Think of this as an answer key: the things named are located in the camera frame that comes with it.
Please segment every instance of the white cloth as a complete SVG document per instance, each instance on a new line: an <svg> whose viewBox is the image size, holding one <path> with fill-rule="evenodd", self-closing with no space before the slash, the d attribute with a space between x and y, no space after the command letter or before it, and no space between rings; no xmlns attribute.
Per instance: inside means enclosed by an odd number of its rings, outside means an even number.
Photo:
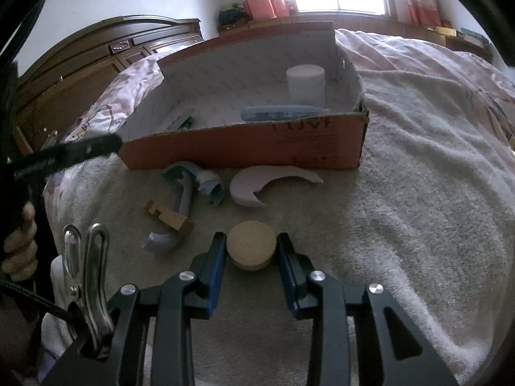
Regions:
<svg viewBox="0 0 515 386"><path fill-rule="evenodd" d="M370 110L358 170L317 171L320 185L280 181L259 194L265 208L227 198L213 210L195 196L194 232L154 256L141 245L166 227L140 206L149 198L172 206L173 187L158 170L129 171L115 155L97 158L63 187L56 243L65 224L106 224L110 297L127 282L162 283L206 251L215 231L261 220L288 232L315 268L351 284L385 285L466 383L488 364L515 316L515 160L478 88L504 97L511 114L515 89L473 55L360 32L337 32L337 39L359 69ZM226 186L235 173L220 170ZM61 352L62 327L46 316L43 329L56 331L44 334L46 348ZM310 324L288 313L275 265L248 273L228 263L218 309L210 321L192 323L192 338L200 381L305 383Z"/></svg>

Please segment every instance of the wooden headboard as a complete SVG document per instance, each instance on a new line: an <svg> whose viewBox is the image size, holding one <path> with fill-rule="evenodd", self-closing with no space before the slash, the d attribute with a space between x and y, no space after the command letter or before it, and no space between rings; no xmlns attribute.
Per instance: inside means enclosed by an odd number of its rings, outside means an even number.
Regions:
<svg viewBox="0 0 515 386"><path fill-rule="evenodd" d="M19 79L14 139L22 154L37 151L56 130L61 138L134 62L202 41L199 19L120 16L65 38Z"/></svg>

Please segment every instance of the metal clamp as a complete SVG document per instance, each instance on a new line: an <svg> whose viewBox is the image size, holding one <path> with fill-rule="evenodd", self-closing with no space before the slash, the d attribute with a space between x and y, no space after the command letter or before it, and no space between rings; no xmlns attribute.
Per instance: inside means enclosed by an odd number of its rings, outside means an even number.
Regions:
<svg viewBox="0 0 515 386"><path fill-rule="evenodd" d="M96 223L88 229L86 244L83 244L79 230L74 225L66 225L63 245L65 304L68 311L82 314L93 340L93 354L101 359L109 352L114 332L105 294L109 232ZM81 326L68 323L68 329L76 339Z"/></svg>

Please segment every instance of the wooden disc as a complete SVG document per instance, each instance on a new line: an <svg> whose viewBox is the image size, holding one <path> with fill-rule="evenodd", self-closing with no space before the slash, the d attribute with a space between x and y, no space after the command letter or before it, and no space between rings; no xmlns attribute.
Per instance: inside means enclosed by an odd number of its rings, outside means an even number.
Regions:
<svg viewBox="0 0 515 386"><path fill-rule="evenodd" d="M276 242L274 231L263 222L241 222L227 236L227 252L236 266L256 271L271 262Z"/></svg>

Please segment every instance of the broken plastic piece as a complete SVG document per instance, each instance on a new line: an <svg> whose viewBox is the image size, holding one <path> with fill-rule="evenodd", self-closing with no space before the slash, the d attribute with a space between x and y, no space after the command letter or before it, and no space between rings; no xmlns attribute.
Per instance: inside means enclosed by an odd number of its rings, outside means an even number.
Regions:
<svg viewBox="0 0 515 386"><path fill-rule="evenodd" d="M188 216L192 201L193 178L188 172L184 171L177 178L177 183L180 183L184 189L182 190L182 195L177 198L176 207L173 209L182 216ZM154 253L164 253L175 248L181 242L182 237L182 234L173 228L167 234L155 234L152 232L143 245L143 249Z"/></svg>
<svg viewBox="0 0 515 386"><path fill-rule="evenodd" d="M167 209L161 204L154 202L154 200L149 200L143 205L143 210L177 230L181 235L188 235L193 230L193 224L187 216L182 216L173 210Z"/></svg>
<svg viewBox="0 0 515 386"><path fill-rule="evenodd" d="M225 196L225 188L218 174L210 170L204 170L194 162L179 161L165 168L161 175L164 179L175 181L180 178L183 171L194 177L198 184L198 190L210 198L214 206L218 206Z"/></svg>
<svg viewBox="0 0 515 386"><path fill-rule="evenodd" d="M229 190L234 201L241 206L265 206L254 194L261 191L270 181L283 177L300 177L312 183L323 183L313 171L293 166L258 165L245 168L236 174Z"/></svg>

